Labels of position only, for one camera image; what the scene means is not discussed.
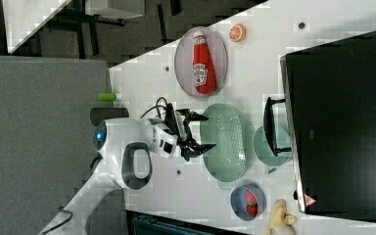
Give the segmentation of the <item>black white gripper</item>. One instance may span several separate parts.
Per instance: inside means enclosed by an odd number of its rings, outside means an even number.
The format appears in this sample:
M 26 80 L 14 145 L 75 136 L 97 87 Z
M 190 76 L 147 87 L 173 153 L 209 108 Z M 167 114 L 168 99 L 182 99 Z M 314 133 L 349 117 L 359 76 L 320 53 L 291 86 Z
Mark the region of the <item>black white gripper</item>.
M 176 149 L 179 149 L 181 157 L 189 162 L 211 150 L 215 144 L 199 144 L 195 139 L 186 140 L 181 116 L 184 116 L 183 125 L 186 129 L 189 128 L 191 121 L 207 121 L 209 119 L 189 109 L 180 109 L 177 112 L 173 105 L 168 103 L 165 106 L 164 119 L 150 119 L 154 130 L 152 152 L 160 157 L 173 157 Z

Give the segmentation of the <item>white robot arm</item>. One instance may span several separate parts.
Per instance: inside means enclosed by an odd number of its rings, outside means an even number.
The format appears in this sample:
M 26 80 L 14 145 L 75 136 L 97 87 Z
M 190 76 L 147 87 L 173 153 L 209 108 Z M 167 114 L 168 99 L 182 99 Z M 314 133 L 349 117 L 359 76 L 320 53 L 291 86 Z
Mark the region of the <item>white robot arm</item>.
M 189 109 L 164 107 L 165 117 L 134 119 L 108 118 L 94 133 L 94 145 L 101 160 L 82 187 L 38 235 L 87 235 L 89 216 L 116 189 L 139 190 L 152 176 L 151 156 L 171 158 L 176 150 L 185 160 L 197 158 L 213 148 L 192 137 L 189 123 L 208 118 Z

